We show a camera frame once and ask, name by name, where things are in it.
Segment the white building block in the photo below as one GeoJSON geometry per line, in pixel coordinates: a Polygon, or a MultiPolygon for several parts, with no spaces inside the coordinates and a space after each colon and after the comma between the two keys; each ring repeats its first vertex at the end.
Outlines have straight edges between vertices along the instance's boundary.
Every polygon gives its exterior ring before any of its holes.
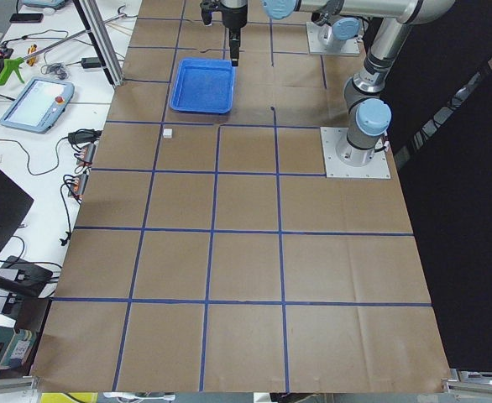
{"type": "Polygon", "coordinates": [[[172,128],[165,128],[163,130],[163,138],[164,139],[172,139],[173,138],[173,129],[172,128]]]}

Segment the blue plastic tray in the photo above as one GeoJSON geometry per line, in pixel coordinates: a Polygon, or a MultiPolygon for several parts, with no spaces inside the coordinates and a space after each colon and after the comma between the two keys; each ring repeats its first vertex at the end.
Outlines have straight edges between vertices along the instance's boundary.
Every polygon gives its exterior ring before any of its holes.
{"type": "Polygon", "coordinates": [[[180,61],[170,107],[184,113],[225,114],[233,107],[235,68],[229,60],[180,61]]]}

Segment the orange usb hub upper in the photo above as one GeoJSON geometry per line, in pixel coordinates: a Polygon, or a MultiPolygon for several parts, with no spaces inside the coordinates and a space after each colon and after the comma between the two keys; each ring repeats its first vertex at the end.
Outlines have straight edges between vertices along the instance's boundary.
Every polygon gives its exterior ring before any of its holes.
{"type": "Polygon", "coordinates": [[[92,165],[97,146],[94,143],[84,145],[79,151],[75,152],[78,166],[92,165]]]}

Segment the blue teach pendant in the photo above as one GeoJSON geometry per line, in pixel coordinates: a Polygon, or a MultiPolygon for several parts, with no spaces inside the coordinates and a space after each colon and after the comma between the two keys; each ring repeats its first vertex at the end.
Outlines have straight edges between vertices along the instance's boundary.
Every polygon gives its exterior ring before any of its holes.
{"type": "Polygon", "coordinates": [[[45,133],[65,111],[75,92],[71,82],[34,77],[0,118],[0,125],[45,133]]]}

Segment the orange usb hub lower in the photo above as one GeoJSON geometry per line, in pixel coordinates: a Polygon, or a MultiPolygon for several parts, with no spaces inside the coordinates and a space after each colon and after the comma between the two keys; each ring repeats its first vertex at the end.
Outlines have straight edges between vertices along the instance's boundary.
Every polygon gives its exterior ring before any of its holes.
{"type": "Polygon", "coordinates": [[[66,179],[66,184],[68,187],[68,195],[78,201],[82,199],[83,193],[86,189],[86,184],[89,175],[87,173],[82,173],[76,176],[72,176],[66,179]]]}

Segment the aluminium frame post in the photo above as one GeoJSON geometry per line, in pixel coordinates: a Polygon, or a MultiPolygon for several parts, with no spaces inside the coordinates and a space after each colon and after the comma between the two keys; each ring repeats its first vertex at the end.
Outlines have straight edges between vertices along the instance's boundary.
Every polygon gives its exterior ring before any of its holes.
{"type": "Polygon", "coordinates": [[[121,86],[123,84],[123,72],[97,2],[94,0],[74,0],[73,3],[109,84],[114,88],[121,86]]]}

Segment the black smartphone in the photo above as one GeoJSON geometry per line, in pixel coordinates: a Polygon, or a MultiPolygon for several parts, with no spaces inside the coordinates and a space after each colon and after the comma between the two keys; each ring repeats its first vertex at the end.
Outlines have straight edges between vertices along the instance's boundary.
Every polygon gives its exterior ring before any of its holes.
{"type": "Polygon", "coordinates": [[[42,13],[13,13],[9,22],[12,24],[38,24],[43,18],[42,13]]]}

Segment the orange usb hub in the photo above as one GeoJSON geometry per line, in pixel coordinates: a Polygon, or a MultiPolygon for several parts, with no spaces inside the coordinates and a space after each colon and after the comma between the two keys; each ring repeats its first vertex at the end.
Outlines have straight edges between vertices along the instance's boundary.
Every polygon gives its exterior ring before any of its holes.
{"type": "Polygon", "coordinates": [[[94,143],[84,145],[79,151],[75,152],[78,166],[92,165],[97,146],[94,143]]]}
{"type": "Polygon", "coordinates": [[[66,179],[66,184],[68,187],[68,195],[78,201],[82,199],[83,193],[86,189],[86,184],[89,175],[87,173],[82,173],[76,176],[72,176],[66,179]]]}

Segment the black power adapter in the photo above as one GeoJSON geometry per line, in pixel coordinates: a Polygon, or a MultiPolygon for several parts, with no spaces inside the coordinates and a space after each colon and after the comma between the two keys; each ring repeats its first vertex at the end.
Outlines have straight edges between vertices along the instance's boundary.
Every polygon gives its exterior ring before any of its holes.
{"type": "Polygon", "coordinates": [[[98,57],[81,58],[80,64],[85,70],[98,69],[102,67],[102,62],[98,57]]]}

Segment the green handled reach grabber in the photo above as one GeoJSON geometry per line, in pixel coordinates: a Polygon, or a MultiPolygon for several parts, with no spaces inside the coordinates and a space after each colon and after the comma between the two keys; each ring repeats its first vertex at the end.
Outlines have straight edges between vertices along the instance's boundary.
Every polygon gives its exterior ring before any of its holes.
{"type": "MultiPolygon", "coordinates": [[[[108,23],[110,23],[112,21],[115,21],[115,20],[121,19],[121,18],[126,18],[126,17],[127,17],[127,14],[126,13],[123,13],[121,10],[119,10],[119,11],[117,11],[117,14],[114,17],[111,17],[111,18],[109,18],[107,20],[103,20],[103,21],[104,21],[104,23],[106,25],[106,24],[108,24],[108,23]]],[[[37,57],[38,55],[44,54],[44,53],[46,53],[46,52],[54,49],[55,47],[57,47],[57,46],[59,46],[61,44],[66,43],[69,40],[73,40],[74,38],[77,38],[78,36],[83,35],[83,34],[87,34],[88,35],[88,33],[86,32],[85,28],[82,31],[79,31],[79,32],[77,32],[75,34],[72,34],[70,36],[67,36],[64,39],[61,39],[60,41],[55,42],[55,43],[53,43],[53,44],[51,44],[51,45],[49,45],[47,47],[44,47],[44,48],[42,48],[40,50],[36,50],[33,53],[27,54],[24,57],[18,57],[18,58],[14,58],[14,59],[6,59],[3,62],[3,69],[0,72],[0,86],[4,86],[8,82],[9,77],[13,73],[16,75],[16,77],[22,83],[24,83],[24,79],[23,79],[23,77],[21,76],[21,73],[20,73],[20,66],[23,63],[25,63],[29,59],[32,59],[32,58],[37,57]]]]}

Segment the brown paper table cover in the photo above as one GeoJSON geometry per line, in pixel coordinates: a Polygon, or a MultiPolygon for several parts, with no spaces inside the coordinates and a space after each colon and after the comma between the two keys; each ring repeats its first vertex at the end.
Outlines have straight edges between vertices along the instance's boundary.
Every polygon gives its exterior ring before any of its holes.
{"type": "Polygon", "coordinates": [[[249,4],[233,109],[179,113],[187,57],[227,35],[144,1],[32,372],[47,392],[434,393],[448,376],[395,175],[328,179],[360,57],[249,4]],[[173,129],[164,139],[163,130],[173,129]]]}

